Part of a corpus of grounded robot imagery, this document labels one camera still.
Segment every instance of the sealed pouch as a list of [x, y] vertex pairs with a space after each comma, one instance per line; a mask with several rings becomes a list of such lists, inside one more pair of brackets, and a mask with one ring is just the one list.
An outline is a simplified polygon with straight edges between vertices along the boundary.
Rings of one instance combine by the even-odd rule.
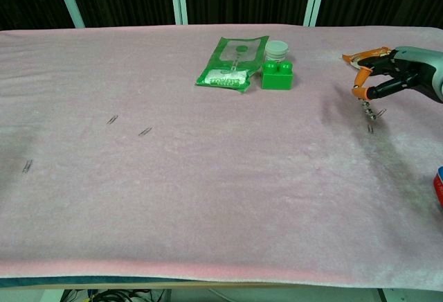
[[262, 65], [264, 46], [268, 38], [268, 36], [255, 39], [222, 37], [195, 84], [245, 92], [250, 85], [249, 78]]

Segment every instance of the pink blanket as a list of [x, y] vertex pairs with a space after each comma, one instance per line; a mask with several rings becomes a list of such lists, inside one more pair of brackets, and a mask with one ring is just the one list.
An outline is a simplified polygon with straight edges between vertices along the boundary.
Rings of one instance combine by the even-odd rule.
[[[221, 36], [261, 35], [289, 43], [291, 91], [258, 75], [245, 94], [194, 85]], [[376, 100], [387, 111], [368, 134], [341, 54], [380, 46], [442, 50], [443, 31], [1, 32], [0, 278], [443, 290], [443, 105]]]

